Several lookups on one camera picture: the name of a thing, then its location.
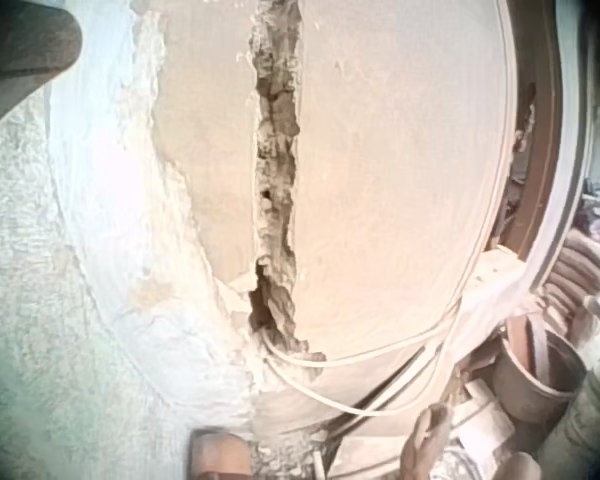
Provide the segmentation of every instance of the cable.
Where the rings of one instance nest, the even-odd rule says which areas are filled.
[[[447,350],[449,349],[449,345],[451,344],[451,342],[449,340],[451,338],[453,338],[453,336],[455,334],[456,327],[458,326],[458,323],[459,323],[458,322],[459,317],[460,316],[456,314],[456,316],[453,318],[453,321],[451,323],[451,328],[449,329],[449,333],[446,335],[445,339],[442,341],[442,344],[440,346],[441,347],[440,353],[437,355],[436,362],[433,367],[433,373],[427,380],[427,383],[425,384],[425,386],[422,388],[422,390],[420,390],[420,392],[416,395],[416,397],[414,399],[412,399],[409,403],[406,403],[405,405],[402,405],[401,407],[393,409],[393,410],[362,410],[359,408],[350,407],[350,406],[345,405],[340,402],[336,402],[335,400],[331,400],[330,398],[324,397],[324,396],[314,392],[313,390],[305,387],[304,385],[301,385],[300,383],[296,382],[294,379],[289,377],[286,373],[282,372],[282,370],[275,364],[275,362],[271,361],[271,357],[267,357],[265,359],[265,362],[268,363],[269,366],[271,366],[271,368],[276,373],[276,375],[278,375],[280,378],[282,378],[291,387],[293,387],[296,390],[298,390],[299,392],[305,394],[309,398],[312,398],[312,399],[316,400],[317,402],[327,405],[328,407],[334,408],[336,410],[340,410],[341,412],[344,412],[344,413],[358,415],[360,417],[390,417],[393,415],[398,415],[398,414],[400,414],[404,411],[407,411],[407,410],[413,408],[414,406],[416,406],[417,403],[420,401],[420,398],[423,395],[425,395],[425,393],[429,390],[429,387],[431,386],[433,379],[438,375],[438,373],[440,371],[440,367],[442,365],[442,362],[440,361],[440,359],[445,356],[445,354],[447,353]]]
[[[453,307],[453,319],[457,318],[459,310],[460,310],[460,299],[458,299]],[[292,357],[283,351],[277,349],[273,342],[271,342],[271,338],[269,338],[266,331],[262,332],[262,341],[265,346],[269,350],[269,352],[273,353],[276,357],[284,360],[287,363],[292,365],[296,365],[298,367],[307,367],[307,368],[334,368],[334,367],[343,367],[345,365],[352,365],[354,363],[362,362],[363,360],[369,360],[370,358],[375,358],[380,355],[384,355],[385,353],[392,352],[393,350],[398,350],[400,348],[406,347],[408,345],[413,345],[423,340],[427,340],[431,337],[434,337],[447,326],[447,320],[449,319],[448,311],[445,312],[443,318],[429,330],[425,330],[413,337],[406,338],[404,340],[400,340],[399,342],[391,343],[384,347],[376,348],[374,350],[368,350],[366,352],[357,353],[355,355],[351,355],[348,357],[338,358],[336,360],[325,360],[325,361],[316,361],[316,360],[303,360],[301,358]]]

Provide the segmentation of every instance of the crack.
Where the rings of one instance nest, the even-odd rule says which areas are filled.
[[[300,133],[296,104],[298,45],[302,17],[298,0],[259,0],[249,41],[259,95],[255,166],[258,286],[251,292],[252,327],[274,331],[288,350],[307,352],[294,337],[291,293],[296,258],[289,244],[296,178],[295,138]]]

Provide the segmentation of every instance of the white electrical wire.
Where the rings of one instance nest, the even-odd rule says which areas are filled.
[[[453,307],[453,319],[457,318],[460,310],[460,299],[455,302]],[[391,343],[389,345],[385,345],[384,347],[376,348],[374,350],[368,350],[366,352],[358,353],[355,355],[351,355],[349,357],[338,358],[336,360],[324,360],[324,361],[316,361],[316,360],[303,360],[301,358],[295,358],[291,355],[284,353],[273,345],[271,338],[267,334],[266,330],[262,331],[262,341],[264,342],[267,350],[270,353],[273,353],[276,357],[284,360],[287,363],[292,365],[296,365],[298,367],[307,367],[307,368],[333,368],[333,367],[344,367],[346,365],[352,365],[354,363],[362,362],[364,360],[369,360],[370,358],[375,358],[380,355],[384,355],[385,353],[392,352],[393,350],[398,350],[400,348],[414,345],[421,341],[427,340],[431,337],[434,337],[438,333],[447,327],[447,320],[449,319],[448,311],[445,312],[442,319],[429,330],[425,330],[417,335],[406,338],[404,340],[400,340],[399,342]]]
[[[313,390],[305,387],[304,385],[301,385],[300,383],[296,382],[294,379],[292,379],[287,374],[285,374],[278,367],[278,365],[275,364],[275,362],[272,362],[271,357],[267,357],[265,359],[265,361],[271,366],[273,371],[280,378],[282,378],[286,383],[288,383],[291,387],[293,387],[296,390],[298,390],[299,392],[305,394],[309,398],[312,398],[312,399],[316,400],[317,402],[320,402],[331,408],[340,410],[341,412],[344,412],[344,413],[350,413],[352,415],[357,415],[360,417],[390,417],[393,415],[399,415],[400,413],[405,412],[418,404],[418,402],[420,401],[422,396],[424,396],[427,393],[427,391],[429,390],[429,388],[431,387],[431,384],[433,383],[433,379],[438,375],[438,373],[440,373],[439,371],[440,371],[440,367],[442,365],[442,362],[440,360],[442,358],[444,358],[444,356],[446,355],[447,350],[449,349],[449,346],[451,344],[450,340],[453,339],[453,336],[455,334],[456,327],[458,326],[458,323],[459,323],[458,322],[458,319],[460,317],[460,315],[458,315],[459,310],[460,310],[460,308],[458,306],[456,315],[453,318],[453,321],[451,323],[451,328],[449,329],[449,333],[446,335],[446,337],[442,341],[440,353],[438,354],[435,365],[433,367],[433,373],[427,380],[427,383],[422,388],[422,390],[420,390],[420,392],[416,395],[416,397],[414,399],[412,399],[409,403],[402,405],[401,407],[395,408],[393,410],[362,410],[359,408],[350,407],[348,405],[345,405],[344,403],[336,402],[335,400],[324,397],[324,396],[314,392]]]

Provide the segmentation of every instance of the bucket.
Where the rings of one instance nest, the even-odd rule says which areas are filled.
[[[523,422],[551,426],[567,408],[587,369],[578,352],[562,337],[547,331],[551,385],[543,385],[515,357],[507,339],[496,362],[493,388],[503,408]]]
[[[538,451],[542,478],[594,478],[600,468],[600,362]]]

